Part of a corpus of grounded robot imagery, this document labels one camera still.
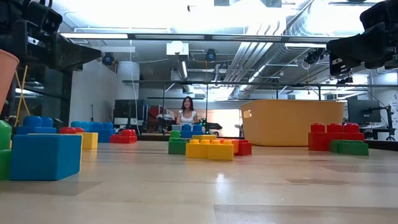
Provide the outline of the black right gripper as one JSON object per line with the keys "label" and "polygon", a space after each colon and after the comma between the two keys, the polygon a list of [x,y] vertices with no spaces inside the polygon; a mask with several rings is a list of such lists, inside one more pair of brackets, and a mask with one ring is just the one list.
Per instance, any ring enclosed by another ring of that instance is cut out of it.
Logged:
{"label": "black right gripper", "polygon": [[330,75],[337,77],[352,68],[385,70],[398,68],[398,27],[386,30],[384,22],[366,29],[362,34],[331,40],[326,44]]}

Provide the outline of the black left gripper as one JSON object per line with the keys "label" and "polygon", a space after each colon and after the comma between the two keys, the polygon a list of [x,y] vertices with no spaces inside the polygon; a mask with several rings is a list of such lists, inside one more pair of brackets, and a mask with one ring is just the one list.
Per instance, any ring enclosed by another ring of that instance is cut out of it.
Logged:
{"label": "black left gripper", "polygon": [[74,44],[58,32],[45,32],[24,19],[0,29],[0,49],[26,63],[50,63],[61,72],[81,72],[83,64],[101,57],[101,51]]}

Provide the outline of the black background screen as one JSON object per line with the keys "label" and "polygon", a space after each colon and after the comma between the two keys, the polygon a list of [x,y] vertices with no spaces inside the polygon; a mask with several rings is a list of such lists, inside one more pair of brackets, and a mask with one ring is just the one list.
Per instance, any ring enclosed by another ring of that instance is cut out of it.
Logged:
{"label": "black background screen", "polygon": [[143,125],[148,119],[148,104],[145,100],[115,100],[113,124]]}

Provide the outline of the black background monitor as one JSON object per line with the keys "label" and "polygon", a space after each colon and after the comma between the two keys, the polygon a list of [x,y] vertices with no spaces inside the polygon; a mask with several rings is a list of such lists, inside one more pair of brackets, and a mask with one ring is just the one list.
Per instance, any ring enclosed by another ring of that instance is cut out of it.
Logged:
{"label": "black background monitor", "polygon": [[348,100],[348,120],[352,123],[380,123],[380,104],[376,100]]}

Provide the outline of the large blue building block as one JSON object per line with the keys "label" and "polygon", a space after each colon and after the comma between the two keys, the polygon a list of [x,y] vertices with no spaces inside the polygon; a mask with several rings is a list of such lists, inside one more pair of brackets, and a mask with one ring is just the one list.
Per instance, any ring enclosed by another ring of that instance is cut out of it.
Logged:
{"label": "large blue building block", "polygon": [[184,124],[181,127],[180,137],[181,138],[192,138],[193,135],[202,135],[202,126],[200,124]]}
{"label": "large blue building block", "polygon": [[41,116],[26,116],[22,126],[16,128],[16,134],[49,133],[55,134],[57,129],[53,127],[53,119]]}
{"label": "large blue building block", "polygon": [[72,121],[70,126],[73,128],[81,128],[84,132],[89,132],[91,123],[87,121]]}

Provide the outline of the red background equipment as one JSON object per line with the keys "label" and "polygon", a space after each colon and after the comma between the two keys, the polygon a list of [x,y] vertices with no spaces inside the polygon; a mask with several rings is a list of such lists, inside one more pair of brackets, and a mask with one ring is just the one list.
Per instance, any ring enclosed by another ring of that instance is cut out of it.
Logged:
{"label": "red background equipment", "polygon": [[174,120],[175,113],[172,110],[163,108],[161,105],[151,106],[148,110],[148,120],[157,121],[158,119]]}

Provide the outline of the silver ventilation duct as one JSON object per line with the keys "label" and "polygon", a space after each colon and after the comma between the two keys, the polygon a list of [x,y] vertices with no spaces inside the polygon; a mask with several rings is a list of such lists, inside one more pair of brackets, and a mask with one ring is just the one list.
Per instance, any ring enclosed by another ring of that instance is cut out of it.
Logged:
{"label": "silver ventilation duct", "polygon": [[[299,26],[304,23],[313,2],[314,0],[303,0],[299,4],[298,13],[293,16],[284,17],[282,12],[273,10],[271,14],[264,16],[257,30],[249,29],[248,34],[299,35]],[[250,83],[270,80],[306,51],[305,48],[287,47],[284,43],[243,42],[224,81],[240,82],[247,74],[250,75]]]}

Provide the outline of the small blue building block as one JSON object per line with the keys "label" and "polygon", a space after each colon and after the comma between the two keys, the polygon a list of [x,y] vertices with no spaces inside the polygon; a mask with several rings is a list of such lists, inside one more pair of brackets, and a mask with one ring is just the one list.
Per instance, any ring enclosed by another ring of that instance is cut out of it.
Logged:
{"label": "small blue building block", "polygon": [[18,134],[12,140],[9,179],[56,181],[75,175],[81,164],[80,135]]}

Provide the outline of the long blue building block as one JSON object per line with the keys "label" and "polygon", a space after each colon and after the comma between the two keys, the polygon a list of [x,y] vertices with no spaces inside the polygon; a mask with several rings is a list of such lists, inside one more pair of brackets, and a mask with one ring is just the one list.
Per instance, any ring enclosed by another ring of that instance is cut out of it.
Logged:
{"label": "long blue building block", "polygon": [[93,122],[91,123],[90,131],[98,133],[98,142],[109,142],[110,137],[116,133],[113,123],[110,122]]}

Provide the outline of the yellow plastic bin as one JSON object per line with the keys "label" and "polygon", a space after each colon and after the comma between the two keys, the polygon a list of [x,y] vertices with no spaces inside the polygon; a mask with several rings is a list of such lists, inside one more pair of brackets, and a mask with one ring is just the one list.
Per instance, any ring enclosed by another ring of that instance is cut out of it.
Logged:
{"label": "yellow plastic bin", "polygon": [[256,100],[241,105],[244,138],[257,146],[307,146],[313,123],[342,123],[345,104],[318,100]]}

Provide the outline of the small orange building block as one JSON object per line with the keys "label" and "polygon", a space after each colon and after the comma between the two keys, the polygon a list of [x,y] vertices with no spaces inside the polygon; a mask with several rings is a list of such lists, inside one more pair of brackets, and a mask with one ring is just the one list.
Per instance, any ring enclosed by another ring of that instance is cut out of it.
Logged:
{"label": "small orange building block", "polygon": [[238,153],[239,151],[239,140],[238,139],[225,139],[225,138],[219,138],[220,143],[224,143],[225,141],[231,141],[232,145],[233,145],[233,150],[234,153]]}

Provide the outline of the long red building block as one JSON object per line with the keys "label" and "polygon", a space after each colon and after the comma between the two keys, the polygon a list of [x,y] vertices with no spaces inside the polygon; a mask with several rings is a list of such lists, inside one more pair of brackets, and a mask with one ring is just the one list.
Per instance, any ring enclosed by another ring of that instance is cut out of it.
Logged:
{"label": "long red building block", "polygon": [[356,123],[313,123],[308,133],[309,151],[329,151],[332,140],[364,141],[364,134],[360,132]]}

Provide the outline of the person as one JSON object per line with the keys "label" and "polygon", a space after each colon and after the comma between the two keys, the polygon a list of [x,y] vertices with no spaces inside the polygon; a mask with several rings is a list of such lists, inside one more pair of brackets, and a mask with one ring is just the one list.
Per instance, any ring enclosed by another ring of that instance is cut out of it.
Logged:
{"label": "person", "polygon": [[193,100],[190,96],[183,99],[182,107],[177,113],[176,123],[180,125],[195,124],[198,122],[197,112],[193,109]]}

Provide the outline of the orange plastic bin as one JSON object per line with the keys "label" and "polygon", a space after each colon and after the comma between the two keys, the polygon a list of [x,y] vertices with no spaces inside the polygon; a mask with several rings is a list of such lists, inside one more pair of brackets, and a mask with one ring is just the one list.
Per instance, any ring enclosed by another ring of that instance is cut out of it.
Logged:
{"label": "orange plastic bin", "polygon": [[0,113],[18,64],[16,56],[0,49]]}

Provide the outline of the black overhead frame beam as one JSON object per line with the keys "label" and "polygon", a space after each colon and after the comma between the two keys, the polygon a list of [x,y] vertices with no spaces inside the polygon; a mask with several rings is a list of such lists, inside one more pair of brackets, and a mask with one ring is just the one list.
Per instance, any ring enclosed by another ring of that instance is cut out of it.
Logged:
{"label": "black overhead frame beam", "polygon": [[122,33],[77,33],[64,32],[68,39],[108,39],[108,40],[186,40],[186,41],[225,41],[225,42],[273,42],[295,44],[325,44],[337,37],[278,36],[278,35],[213,35],[213,34],[122,34]]}

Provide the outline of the black neighbouring rig frame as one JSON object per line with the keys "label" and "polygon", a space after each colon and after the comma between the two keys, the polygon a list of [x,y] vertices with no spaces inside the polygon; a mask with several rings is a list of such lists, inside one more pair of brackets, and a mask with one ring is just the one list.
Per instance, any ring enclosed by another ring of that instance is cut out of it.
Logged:
{"label": "black neighbouring rig frame", "polygon": [[168,84],[179,84],[179,85],[205,85],[208,87],[209,85],[214,86],[232,86],[239,87],[242,85],[247,86],[272,86],[275,88],[276,95],[279,95],[280,86],[282,87],[292,87],[292,88],[311,88],[316,87],[317,93],[320,94],[323,87],[353,87],[353,88],[398,88],[398,84],[396,85],[385,85],[385,84],[345,84],[345,85],[337,85],[337,84],[326,84],[326,83],[266,83],[266,82],[206,82],[206,81],[184,81],[184,80],[139,80],[136,81],[138,84],[156,84],[166,86]]}

